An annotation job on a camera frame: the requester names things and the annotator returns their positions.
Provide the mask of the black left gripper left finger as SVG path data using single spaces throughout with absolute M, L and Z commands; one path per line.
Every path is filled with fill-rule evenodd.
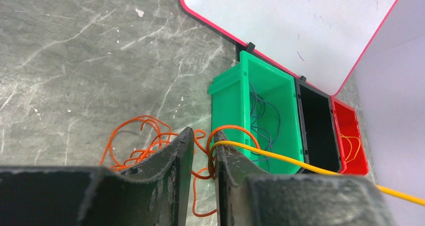
M 194 149 L 187 127 L 120 172 L 102 166 L 2 166 L 1 225 L 185 225 Z

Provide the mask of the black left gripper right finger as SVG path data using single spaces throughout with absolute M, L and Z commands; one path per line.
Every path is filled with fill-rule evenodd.
M 366 178 L 270 174 L 234 146 L 215 152 L 219 225 L 393 225 Z

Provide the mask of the black plastic bin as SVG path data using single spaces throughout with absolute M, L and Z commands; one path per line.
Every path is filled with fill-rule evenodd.
M 301 79 L 295 79 L 295 89 L 305 162 L 339 172 L 343 165 L 330 95 Z

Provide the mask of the green plastic bin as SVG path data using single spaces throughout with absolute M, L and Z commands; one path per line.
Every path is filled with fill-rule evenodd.
M 242 51 L 240 62 L 214 78 L 211 128 L 237 125 L 262 150 L 305 163 L 294 77 Z

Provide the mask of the red plastic bin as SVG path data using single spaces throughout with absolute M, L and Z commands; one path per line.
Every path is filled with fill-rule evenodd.
M 335 97 L 331 98 L 331 103 L 342 165 L 339 172 L 365 176 L 369 173 L 369 165 L 356 111 Z

